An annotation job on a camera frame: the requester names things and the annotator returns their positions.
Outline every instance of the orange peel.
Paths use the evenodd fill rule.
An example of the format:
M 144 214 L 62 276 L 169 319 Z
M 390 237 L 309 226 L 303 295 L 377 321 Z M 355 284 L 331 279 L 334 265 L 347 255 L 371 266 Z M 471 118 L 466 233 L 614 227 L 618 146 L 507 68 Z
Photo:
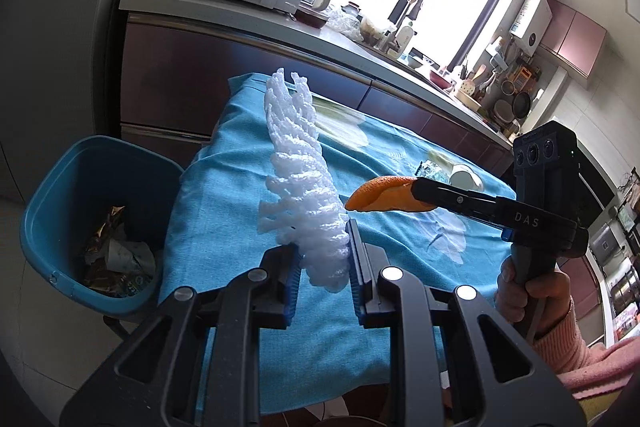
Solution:
M 412 176 L 380 176 L 361 185 L 347 200 L 347 210 L 359 212 L 429 212 L 436 206 L 422 203 L 414 198 L 411 185 L 416 178 Z

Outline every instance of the sink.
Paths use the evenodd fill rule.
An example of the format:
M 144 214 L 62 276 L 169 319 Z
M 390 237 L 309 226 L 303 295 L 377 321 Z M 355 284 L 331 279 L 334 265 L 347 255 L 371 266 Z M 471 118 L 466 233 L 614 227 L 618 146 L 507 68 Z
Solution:
M 391 66 L 394 66 L 394 67 L 398 68 L 399 70 L 404 71 L 404 73 L 410 74 L 411 76 L 413 76 L 414 78 L 417 78 L 421 82 L 424 82 L 425 84 L 428 84 L 428 86 L 433 87 L 433 89 L 436 89 L 439 92 L 441 92 L 442 94 L 446 94 L 447 96 L 449 96 L 449 94 L 446 91 L 444 91 L 443 89 L 440 89 L 440 87 L 436 86 L 426 76 L 424 76 L 423 74 L 418 73 L 418 71 L 414 70 L 414 68 L 410 68 L 406 64 L 400 62 L 399 60 L 395 60 L 394 58 L 389 57 L 389 55 L 386 55 L 386 54 L 380 52 L 379 50 L 377 50 L 376 48 L 374 48 L 372 46 L 369 46 L 368 44 L 364 44 L 363 42 L 359 42 L 358 45 L 362 49 L 364 49 L 364 51 L 366 51 L 369 55 L 373 55 L 374 57 L 379 58 L 380 60 L 384 60 L 387 64 L 390 64 Z

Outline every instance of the faucet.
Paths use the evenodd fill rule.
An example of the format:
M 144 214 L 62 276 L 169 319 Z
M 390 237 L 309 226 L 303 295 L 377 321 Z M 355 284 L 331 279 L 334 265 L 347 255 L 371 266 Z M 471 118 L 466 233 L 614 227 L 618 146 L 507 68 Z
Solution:
M 423 1 L 424 0 L 407 0 L 404 10 L 402 10 L 402 13 L 398 17 L 398 20 L 395 22 L 396 29 L 386 35 L 376 46 L 383 54 L 386 54 L 386 52 L 388 52 L 391 48 L 395 50 L 398 49 L 396 35 L 400 30 L 402 21 L 405 17 L 409 17 L 409 19 L 415 21 L 418 18 L 418 13 L 420 13 Z

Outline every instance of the plastic bag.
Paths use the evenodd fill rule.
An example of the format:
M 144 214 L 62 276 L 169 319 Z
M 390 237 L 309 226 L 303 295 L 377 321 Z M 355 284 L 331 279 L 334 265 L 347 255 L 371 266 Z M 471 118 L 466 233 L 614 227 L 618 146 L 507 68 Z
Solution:
M 340 7 L 329 6 L 325 12 L 329 20 L 326 23 L 327 28 L 331 28 L 333 31 L 341 33 L 353 42 L 362 42 L 364 39 L 360 34 L 360 21 L 342 11 Z

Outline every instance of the hand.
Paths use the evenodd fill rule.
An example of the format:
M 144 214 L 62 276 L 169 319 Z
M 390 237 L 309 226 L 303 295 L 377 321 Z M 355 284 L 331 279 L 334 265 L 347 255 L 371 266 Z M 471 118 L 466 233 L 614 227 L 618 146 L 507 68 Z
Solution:
M 520 322 L 524 318 L 524 307 L 529 296 L 535 299 L 546 298 L 545 310 L 540 318 L 537 335 L 546 335 L 569 312 L 571 306 L 571 285 L 569 276 L 556 267 L 555 272 L 547 273 L 528 281 L 523 288 L 515 279 L 516 269 L 511 257 L 500 267 L 498 291 L 495 293 L 495 307 L 510 323 Z

